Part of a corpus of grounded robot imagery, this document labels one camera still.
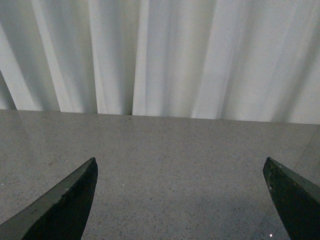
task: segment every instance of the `gray countertop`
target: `gray countertop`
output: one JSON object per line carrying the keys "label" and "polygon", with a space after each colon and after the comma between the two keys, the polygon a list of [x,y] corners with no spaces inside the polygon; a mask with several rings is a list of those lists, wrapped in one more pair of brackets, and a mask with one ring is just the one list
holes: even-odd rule
{"label": "gray countertop", "polygon": [[84,240],[289,239],[266,158],[320,185],[319,125],[0,110],[0,136],[0,223],[96,157]]}

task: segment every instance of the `curtain fold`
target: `curtain fold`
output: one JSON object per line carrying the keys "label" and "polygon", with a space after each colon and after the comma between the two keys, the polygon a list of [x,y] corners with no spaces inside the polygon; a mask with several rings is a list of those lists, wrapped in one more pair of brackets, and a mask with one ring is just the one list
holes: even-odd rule
{"label": "curtain fold", "polygon": [[318,0],[0,2],[0,108],[320,124]]}

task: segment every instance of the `speckled surface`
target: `speckled surface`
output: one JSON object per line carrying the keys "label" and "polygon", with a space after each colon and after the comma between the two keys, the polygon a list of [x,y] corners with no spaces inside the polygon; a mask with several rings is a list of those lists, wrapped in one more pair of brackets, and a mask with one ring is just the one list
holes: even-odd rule
{"label": "speckled surface", "polygon": [[96,157],[83,240],[286,240],[266,158],[320,185],[319,125],[0,110],[0,136],[0,223]]}

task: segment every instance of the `white curtain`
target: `white curtain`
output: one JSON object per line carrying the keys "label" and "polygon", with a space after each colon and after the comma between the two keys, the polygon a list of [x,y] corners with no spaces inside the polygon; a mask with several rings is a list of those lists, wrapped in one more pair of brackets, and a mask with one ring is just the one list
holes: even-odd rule
{"label": "white curtain", "polygon": [[0,0],[0,108],[320,124],[319,0]]}

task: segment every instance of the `granite countertop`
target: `granite countertop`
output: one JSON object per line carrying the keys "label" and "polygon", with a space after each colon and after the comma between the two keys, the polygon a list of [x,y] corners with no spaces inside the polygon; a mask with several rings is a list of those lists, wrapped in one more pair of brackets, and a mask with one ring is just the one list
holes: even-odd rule
{"label": "granite countertop", "polygon": [[285,240],[266,158],[320,185],[313,124],[0,110],[0,136],[0,223],[96,157],[83,240]]}

